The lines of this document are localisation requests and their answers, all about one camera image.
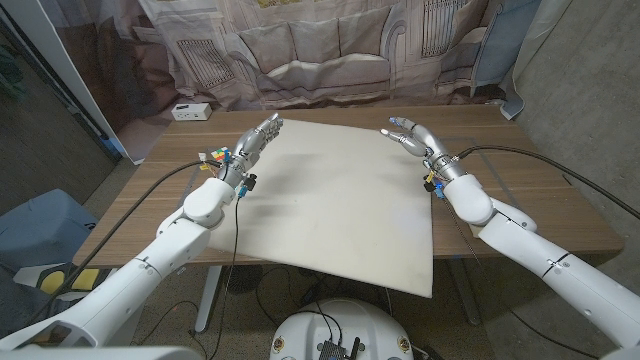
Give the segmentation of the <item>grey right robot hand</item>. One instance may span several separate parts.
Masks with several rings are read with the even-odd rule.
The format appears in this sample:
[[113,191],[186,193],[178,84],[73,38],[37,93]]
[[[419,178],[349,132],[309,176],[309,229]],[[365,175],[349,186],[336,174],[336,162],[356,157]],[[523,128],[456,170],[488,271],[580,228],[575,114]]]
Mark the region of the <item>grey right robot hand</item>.
[[390,117],[389,122],[402,132],[381,129],[380,134],[399,143],[409,154],[422,159],[428,170],[425,181],[436,189],[444,189],[452,181],[467,175],[467,171],[450,154],[444,144],[426,127],[405,117]]

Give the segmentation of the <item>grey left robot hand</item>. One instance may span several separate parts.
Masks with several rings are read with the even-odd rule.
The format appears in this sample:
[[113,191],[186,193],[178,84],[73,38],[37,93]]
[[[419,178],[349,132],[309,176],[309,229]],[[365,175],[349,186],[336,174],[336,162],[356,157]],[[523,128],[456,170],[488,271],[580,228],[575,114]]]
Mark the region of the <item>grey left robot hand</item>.
[[235,148],[224,157],[220,175],[215,179],[215,188],[221,193],[230,193],[249,177],[250,169],[258,162],[261,152],[279,135],[283,119],[274,113],[254,128],[247,130]]

